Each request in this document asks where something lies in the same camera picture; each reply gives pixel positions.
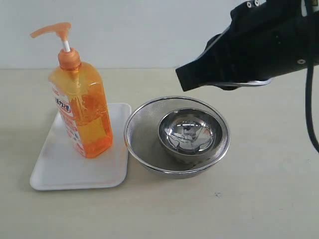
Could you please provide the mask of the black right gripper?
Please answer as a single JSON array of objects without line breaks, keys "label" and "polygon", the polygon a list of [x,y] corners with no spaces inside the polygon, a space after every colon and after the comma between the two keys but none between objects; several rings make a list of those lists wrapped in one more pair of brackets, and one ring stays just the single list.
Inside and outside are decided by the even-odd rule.
[{"label": "black right gripper", "polygon": [[241,4],[231,23],[192,62],[176,68],[184,92],[202,86],[233,91],[319,64],[319,3],[267,0]]}]

